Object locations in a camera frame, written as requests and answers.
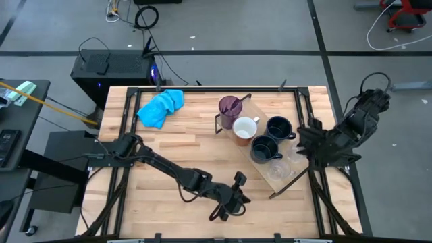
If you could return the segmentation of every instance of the red chair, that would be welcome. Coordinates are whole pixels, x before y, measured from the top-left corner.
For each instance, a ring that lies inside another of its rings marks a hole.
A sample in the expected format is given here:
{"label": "red chair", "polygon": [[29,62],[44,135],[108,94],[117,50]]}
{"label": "red chair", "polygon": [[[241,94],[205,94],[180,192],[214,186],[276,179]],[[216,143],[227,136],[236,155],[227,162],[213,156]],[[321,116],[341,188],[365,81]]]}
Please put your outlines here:
{"label": "red chair", "polygon": [[[393,5],[388,9],[390,15],[389,29],[391,32],[395,29],[404,29],[411,32],[414,29],[422,28],[426,24],[423,14],[432,10],[432,0],[400,0],[402,5]],[[382,9],[386,9],[390,3],[386,0],[380,0],[379,4]]]}

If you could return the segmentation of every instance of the butcher block tabletop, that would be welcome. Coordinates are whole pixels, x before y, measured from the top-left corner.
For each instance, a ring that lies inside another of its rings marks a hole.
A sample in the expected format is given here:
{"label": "butcher block tabletop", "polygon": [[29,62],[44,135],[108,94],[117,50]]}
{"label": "butcher block tabletop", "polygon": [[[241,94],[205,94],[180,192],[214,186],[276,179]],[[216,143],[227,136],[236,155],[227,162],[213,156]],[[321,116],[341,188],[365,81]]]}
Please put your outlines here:
{"label": "butcher block tabletop", "polygon": [[[127,89],[126,86],[111,87],[99,132],[101,141],[109,142],[118,137]],[[309,86],[308,89],[315,117],[323,122],[325,129],[331,129],[335,119],[326,87]],[[185,92],[184,106],[167,116],[160,130],[144,127],[141,121],[136,128],[136,134],[156,153],[179,166],[207,171],[213,175],[214,182],[232,185],[236,172],[241,171],[248,178],[242,190],[252,201],[245,205],[246,213],[241,217],[230,216],[226,222],[220,219],[210,222],[209,215],[217,206],[216,201],[198,198],[184,203],[173,178],[149,165],[135,163],[129,174],[120,238],[154,238],[156,233],[162,233],[162,238],[273,238],[274,233],[280,233],[282,238],[319,236],[307,174],[270,200],[274,189],[225,132],[215,133],[219,100],[227,95],[242,98],[249,93],[268,117],[286,117],[296,131],[299,122],[292,92]],[[155,95],[155,92],[144,92],[140,107]],[[307,117],[303,99],[302,102],[304,117]],[[135,97],[132,97],[126,132],[130,131],[134,103]],[[350,182],[336,168],[327,168],[326,172],[334,205],[351,227],[361,232]],[[86,187],[82,212],[89,225],[105,206],[110,177],[111,168],[104,168]],[[186,199],[193,197],[187,192],[183,194]],[[329,233],[323,203],[321,210]],[[113,232],[116,211],[114,206],[108,233]],[[85,230],[80,219],[76,233]]]}

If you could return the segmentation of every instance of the blue towel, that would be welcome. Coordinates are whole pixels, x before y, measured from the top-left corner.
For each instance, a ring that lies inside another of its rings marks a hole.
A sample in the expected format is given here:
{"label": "blue towel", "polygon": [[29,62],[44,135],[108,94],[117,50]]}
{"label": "blue towel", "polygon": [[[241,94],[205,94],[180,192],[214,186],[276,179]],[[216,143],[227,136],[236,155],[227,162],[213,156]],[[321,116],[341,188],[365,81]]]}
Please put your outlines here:
{"label": "blue towel", "polygon": [[182,108],[183,104],[183,91],[165,90],[141,108],[138,117],[144,126],[161,129],[165,117],[174,114],[174,111]]}

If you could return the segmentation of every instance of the dark blue mug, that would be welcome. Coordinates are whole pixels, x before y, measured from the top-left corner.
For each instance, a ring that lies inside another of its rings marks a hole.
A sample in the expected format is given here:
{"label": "dark blue mug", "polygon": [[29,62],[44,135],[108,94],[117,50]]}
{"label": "dark blue mug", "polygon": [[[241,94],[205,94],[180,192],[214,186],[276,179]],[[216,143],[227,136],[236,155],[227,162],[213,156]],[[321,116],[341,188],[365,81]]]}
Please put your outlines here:
{"label": "dark blue mug", "polygon": [[276,116],[267,121],[265,134],[272,137],[276,142],[284,139],[295,139],[296,134],[292,131],[290,121],[284,117]]}
{"label": "dark blue mug", "polygon": [[281,159],[277,142],[272,137],[261,135],[252,141],[250,150],[252,160],[258,164],[265,164],[272,159]]}

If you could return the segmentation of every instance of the floor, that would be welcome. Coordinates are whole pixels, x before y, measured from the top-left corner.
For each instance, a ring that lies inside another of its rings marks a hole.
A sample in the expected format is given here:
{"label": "floor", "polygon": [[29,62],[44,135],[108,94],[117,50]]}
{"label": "floor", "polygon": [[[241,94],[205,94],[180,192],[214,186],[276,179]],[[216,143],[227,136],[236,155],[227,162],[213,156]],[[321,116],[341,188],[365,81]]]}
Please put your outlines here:
{"label": "floor", "polygon": [[[371,72],[385,72],[394,83],[430,79],[432,39],[390,52],[373,52],[365,36],[379,11],[354,11],[354,2],[184,0],[179,5],[157,5],[159,22],[152,33],[160,50],[175,53],[166,55],[170,66],[191,83],[278,85],[286,79],[287,85],[326,85],[338,111],[358,93],[361,80]],[[123,18],[128,4],[120,2]],[[106,0],[0,1],[0,31],[4,29],[0,76],[50,80],[50,97],[90,113],[94,103],[70,78],[78,45],[95,36],[110,49],[142,48],[141,32],[120,21],[105,21],[106,6]],[[130,21],[136,11],[132,4]],[[145,15],[149,22],[153,17]],[[431,14],[425,17],[431,22]],[[415,41],[432,32],[430,24],[412,34],[388,34],[386,19],[384,15],[371,32],[375,47]],[[95,41],[85,48],[103,46]],[[166,64],[158,62],[166,78],[181,84]],[[372,78],[366,86],[383,87],[384,82]],[[357,168],[371,229],[374,236],[432,240],[432,189],[428,186],[432,184],[432,94],[399,92],[391,96],[390,109],[381,114],[378,131],[356,149],[363,156]],[[70,130],[86,129],[79,121],[45,107],[40,116]],[[28,149],[43,153],[49,132],[60,130],[38,119]],[[28,197],[8,242],[74,235],[77,210],[70,215],[36,212],[32,224],[39,226],[39,232],[31,238],[18,233],[27,202]]]}

